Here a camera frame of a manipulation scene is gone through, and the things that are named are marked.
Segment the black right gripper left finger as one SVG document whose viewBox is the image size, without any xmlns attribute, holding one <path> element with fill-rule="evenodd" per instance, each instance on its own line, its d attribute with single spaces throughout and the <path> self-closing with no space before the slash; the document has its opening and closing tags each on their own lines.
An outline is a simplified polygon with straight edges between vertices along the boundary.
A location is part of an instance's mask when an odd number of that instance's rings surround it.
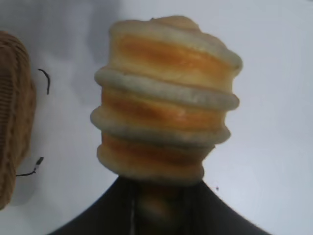
<svg viewBox="0 0 313 235">
<path fill-rule="evenodd" d="M 139 215 L 139 194 L 157 185 L 118 177 L 87 210 L 52 235 L 155 235 L 156 228 Z"/>
</svg>

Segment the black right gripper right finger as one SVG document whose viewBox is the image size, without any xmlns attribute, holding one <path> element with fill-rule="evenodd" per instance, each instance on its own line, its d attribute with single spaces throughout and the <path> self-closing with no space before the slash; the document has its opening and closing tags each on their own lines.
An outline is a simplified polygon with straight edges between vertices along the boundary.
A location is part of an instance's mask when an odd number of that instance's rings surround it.
<svg viewBox="0 0 313 235">
<path fill-rule="evenodd" d="M 159 235 L 267 235 L 223 202 L 204 182 L 182 187 L 159 185 L 175 203 L 177 224 L 161 228 Z"/>
</svg>

